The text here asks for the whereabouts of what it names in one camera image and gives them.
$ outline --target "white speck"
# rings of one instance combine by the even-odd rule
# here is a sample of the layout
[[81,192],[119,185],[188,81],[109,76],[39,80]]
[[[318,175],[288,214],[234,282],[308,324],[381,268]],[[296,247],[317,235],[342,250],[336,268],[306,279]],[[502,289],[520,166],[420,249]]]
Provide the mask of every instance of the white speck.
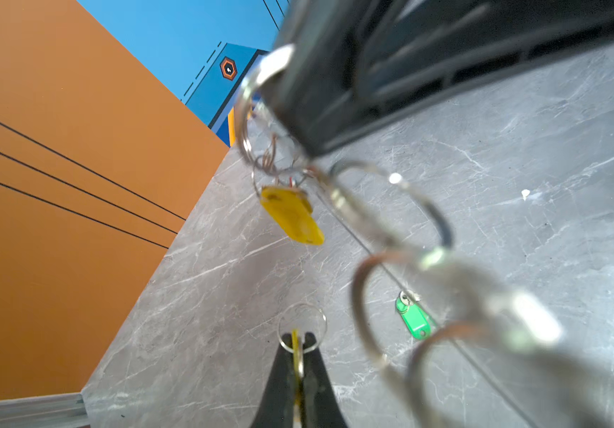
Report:
[[390,176],[388,177],[388,181],[391,184],[397,184],[400,183],[402,181],[402,176],[399,175],[398,173],[392,173],[390,174]]

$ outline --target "yellow key tag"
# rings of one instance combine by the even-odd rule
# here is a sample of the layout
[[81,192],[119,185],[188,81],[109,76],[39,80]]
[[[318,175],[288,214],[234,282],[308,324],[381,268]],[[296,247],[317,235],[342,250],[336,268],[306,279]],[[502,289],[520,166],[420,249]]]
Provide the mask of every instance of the yellow key tag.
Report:
[[268,185],[262,188],[260,203],[290,239],[323,244],[323,232],[312,218],[312,206],[301,190]]

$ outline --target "gray marble surface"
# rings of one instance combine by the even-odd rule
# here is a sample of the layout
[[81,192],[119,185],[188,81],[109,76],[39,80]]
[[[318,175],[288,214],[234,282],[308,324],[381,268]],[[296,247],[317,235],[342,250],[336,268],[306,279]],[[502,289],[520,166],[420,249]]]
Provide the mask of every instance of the gray marble surface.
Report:
[[[375,160],[420,185],[460,252],[531,290],[571,348],[614,373],[614,46],[457,96],[322,162],[342,157]],[[407,239],[436,239],[408,199],[371,177],[348,183]],[[312,204],[323,246],[286,238],[229,152],[83,390],[91,426],[247,426],[277,316],[299,301],[328,316],[321,350],[350,426],[414,426],[364,356],[348,307],[350,277],[374,248]],[[367,307],[404,365],[414,344],[394,310],[396,280],[405,277],[379,272]],[[460,421],[525,426],[454,347],[433,355],[426,386]],[[614,413],[613,388],[603,405]]]

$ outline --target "orange hexagon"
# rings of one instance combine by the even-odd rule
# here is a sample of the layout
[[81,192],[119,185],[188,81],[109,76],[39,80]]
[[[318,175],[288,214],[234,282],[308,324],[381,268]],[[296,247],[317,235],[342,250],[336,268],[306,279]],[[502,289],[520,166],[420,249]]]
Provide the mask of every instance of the orange hexagon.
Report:
[[224,76],[224,79],[234,80],[236,78],[238,69],[234,60],[226,56],[221,60],[219,66],[221,67],[221,75]]

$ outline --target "green key tag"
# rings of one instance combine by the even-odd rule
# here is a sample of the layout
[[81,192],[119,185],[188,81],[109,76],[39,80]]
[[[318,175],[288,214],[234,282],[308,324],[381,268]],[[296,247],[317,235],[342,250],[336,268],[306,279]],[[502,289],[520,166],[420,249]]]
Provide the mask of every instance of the green key tag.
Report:
[[431,326],[428,315],[415,305],[404,292],[399,293],[395,301],[395,309],[402,315],[404,323],[415,339],[423,340],[431,335]]

